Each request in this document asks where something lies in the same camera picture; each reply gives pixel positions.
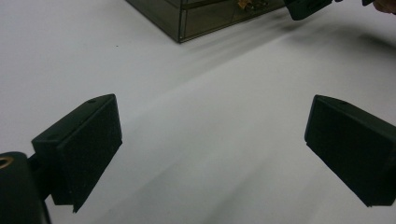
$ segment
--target box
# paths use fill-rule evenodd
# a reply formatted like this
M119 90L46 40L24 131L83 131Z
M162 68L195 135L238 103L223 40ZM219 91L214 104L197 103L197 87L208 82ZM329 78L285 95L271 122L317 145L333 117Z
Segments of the box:
M126 0L181 43L285 6L283 0Z

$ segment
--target white surface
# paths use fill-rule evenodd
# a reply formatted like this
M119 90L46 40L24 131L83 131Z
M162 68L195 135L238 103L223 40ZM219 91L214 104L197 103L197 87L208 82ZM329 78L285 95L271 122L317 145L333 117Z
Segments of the white surface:
M396 223L305 145L315 94L396 125L396 17L286 9L174 43L122 0L0 2L0 150L114 92L123 145L66 223Z

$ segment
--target white table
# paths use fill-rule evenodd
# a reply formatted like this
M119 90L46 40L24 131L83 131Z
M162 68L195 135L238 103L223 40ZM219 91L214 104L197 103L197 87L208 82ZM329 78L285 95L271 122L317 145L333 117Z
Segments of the white table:
M394 224L305 145L312 99L396 125L396 17L280 9L179 45L123 0L0 2L0 151L84 101L118 97L123 145L87 202L54 224Z

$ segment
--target hand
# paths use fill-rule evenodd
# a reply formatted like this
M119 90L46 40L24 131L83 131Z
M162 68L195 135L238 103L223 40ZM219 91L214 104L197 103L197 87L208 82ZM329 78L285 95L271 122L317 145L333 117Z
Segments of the hand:
M396 0L374 0L376 10L384 13L396 13Z

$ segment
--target tabletop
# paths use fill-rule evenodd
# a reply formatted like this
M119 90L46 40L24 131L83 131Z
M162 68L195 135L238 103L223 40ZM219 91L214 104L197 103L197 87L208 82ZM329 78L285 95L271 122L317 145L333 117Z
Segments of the tabletop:
M0 152L115 93L123 144L54 224L396 223L304 141L316 94L396 125L396 17L359 1L280 10L177 44L123 0L0 3Z

